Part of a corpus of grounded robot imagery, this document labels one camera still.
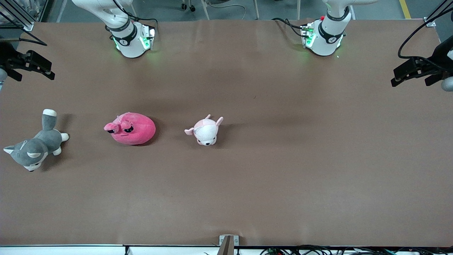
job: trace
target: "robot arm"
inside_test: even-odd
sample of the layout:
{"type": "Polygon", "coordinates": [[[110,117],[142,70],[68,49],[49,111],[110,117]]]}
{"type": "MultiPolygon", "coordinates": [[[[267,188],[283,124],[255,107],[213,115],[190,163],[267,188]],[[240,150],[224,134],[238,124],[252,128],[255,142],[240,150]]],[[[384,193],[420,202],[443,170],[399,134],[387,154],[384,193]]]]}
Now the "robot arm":
{"type": "Polygon", "coordinates": [[[0,85],[8,76],[21,81],[22,75],[16,69],[37,72],[50,80],[55,79],[55,74],[51,71],[52,62],[35,51],[29,50],[22,54],[8,42],[0,42],[0,49],[0,85]]]}
{"type": "Polygon", "coordinates": [[[151,49],[154,41],[154,28],[130,20],[127,13],[119,7],[129,6],[132,0],[72,0],[73,3],[85,9],[107,26],[113,35],[116,48],[128,58],[141,56],[151,49]]]}
{"type": "Polygon", "coordinates": [[[340,47],[344,30],[351,20],[350,5],[368,5],[378,0],[322,0],[327,5],[323,20],[302,27],[302,43],[305,48],[320,56],[329,56],[340,47]]]}
{"type": "Polygon", "coordinates": [[[379,0],[322,0],[327,5],[327,13],[332,17],[340,18],[344,15],[346,7],[350,5],[369,5],[379,0]]]}
{"type": "MultiPolygon", "coordinates": [[[[109,28],[119,28],[127,23],[129,16],[116,6],[113,0],[72,0],[82,9],[85,9],[101,19],[109,28]]],[[[120,6],[129,6],[132,0],[116,0],[120,6]]]]}
{"type": "Polygon", "coordinates": [[[441,87],[445,91],[453,91],[453,36],[439,44],[431,57],[410,57],[406,62],[393,70],[395,78],[391,80],[392,87],[402,82],[428,76],[426,86],[442,81],[441,87]]]}

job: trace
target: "yellow floor line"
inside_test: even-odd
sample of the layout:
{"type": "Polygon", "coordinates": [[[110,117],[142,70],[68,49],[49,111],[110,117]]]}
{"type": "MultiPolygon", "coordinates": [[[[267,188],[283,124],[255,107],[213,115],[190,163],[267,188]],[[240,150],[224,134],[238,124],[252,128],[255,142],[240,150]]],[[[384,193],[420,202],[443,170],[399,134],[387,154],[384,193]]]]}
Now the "yellow floor line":
{"type": "Polygon", "coordinates": [[[401,9],[403,9],[404,18],[411,19],[410,13],[409,13],[409,9],[407,8],[406,1],[405,0],[400,0],[400,5],[401,5],[401,9]]]}

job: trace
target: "gray floor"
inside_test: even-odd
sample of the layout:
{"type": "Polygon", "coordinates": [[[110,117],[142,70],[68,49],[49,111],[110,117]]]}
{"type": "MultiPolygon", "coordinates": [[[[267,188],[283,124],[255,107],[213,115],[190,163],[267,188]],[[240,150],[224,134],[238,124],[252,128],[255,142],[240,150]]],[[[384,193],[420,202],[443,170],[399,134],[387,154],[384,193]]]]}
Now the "gray floor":
{"type": "MultiPolygon", "coordinates": [[[[63,0],[57,0],[53,6],[49,22],[56,22],[60,10],[62,9],[63,0]]],[[[135,0],[134,7],[141,17],[156,18],[159,21],[193,21],[205,20],[201,1],[194,0],[192,4],[196,11],[181,10],[181,0],[166,1],[144,1],[135,0]]],[[[258,0],[258,9],[260,20],[270,20],[275,17],[288,18],[295,20],[297,18],[296,0],[258,0]]],[[[253,0],[230,0],[222,5],[243,5],[247,12],[245,20],[254,20],[256,18],[253,0]]],[[[398,0],[381,0],[380,2],[368,6],[356,6],[356,16],[358,19],[403,19],[398,0]]],[[[215,9],[208,7],[211,19],[241,19],[244,10],[241,7],[228,7],[224,9],[215,9]]],[[[318,18],[325,15],[326,7],[320,0],[302,0],[301,18],[318,18]]],[[[61,14],[60,22],[99,22],[94,15],[77,8],[71,0],[67,1],[64,11],[61,14]]]]}
{"type": "MultiPolygon", "coordinates": [[[[432,11],[439,6],[443,0],[406,0],[407,7],[411,18],[423,18],[429,16],[432,11]]],[[[446,40],[448,37],[453,35],[453,21],[451,20],[451,14],[446,14],[443,17],[436,19],[436,30],[441,41],[446,40]]]]}

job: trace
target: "pink blob plush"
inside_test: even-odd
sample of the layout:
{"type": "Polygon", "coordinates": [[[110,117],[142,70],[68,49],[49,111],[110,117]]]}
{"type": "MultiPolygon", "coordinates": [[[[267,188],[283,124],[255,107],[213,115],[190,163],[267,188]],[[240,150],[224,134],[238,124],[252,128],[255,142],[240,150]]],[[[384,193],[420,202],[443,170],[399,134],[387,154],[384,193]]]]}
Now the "pink blob plush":
{"type": "Polygon", "coordinates": [[[139,113],[125,113],[107,124],[104,130],[117,142],[137,145],[149,141],[156,133],[154,122],[139,113]]]}

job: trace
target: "white plush dog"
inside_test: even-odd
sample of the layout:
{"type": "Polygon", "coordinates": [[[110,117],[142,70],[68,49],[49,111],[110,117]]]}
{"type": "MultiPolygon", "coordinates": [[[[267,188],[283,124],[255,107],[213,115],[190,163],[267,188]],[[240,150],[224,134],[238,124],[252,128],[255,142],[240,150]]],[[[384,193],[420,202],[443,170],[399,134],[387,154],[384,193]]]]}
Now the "white plush dog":
{"type": "Polygon", "coordinates": [[[206,118],[197,122],[193,128],[184,130],[188,136],[194,135],[199,145],[209,146],[217,141],[217,132],[223,117],[220,117],[217,122],[209,119],[210,117],[209,114],[206,118]]]}

